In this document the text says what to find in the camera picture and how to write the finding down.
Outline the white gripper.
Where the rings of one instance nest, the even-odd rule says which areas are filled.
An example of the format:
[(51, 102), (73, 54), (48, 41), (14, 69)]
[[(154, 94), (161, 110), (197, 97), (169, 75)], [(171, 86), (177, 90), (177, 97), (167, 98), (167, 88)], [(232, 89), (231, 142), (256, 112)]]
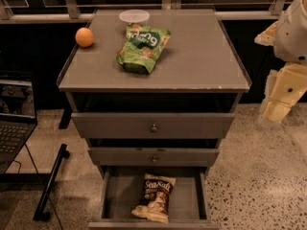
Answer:
[(254, 38), (272, 46), (274, 54), (288, 63), (268, 75), (260, 115), (270, 122), (281, 122), (307, 92), (307, 0), (294, 0), (265, 31)]

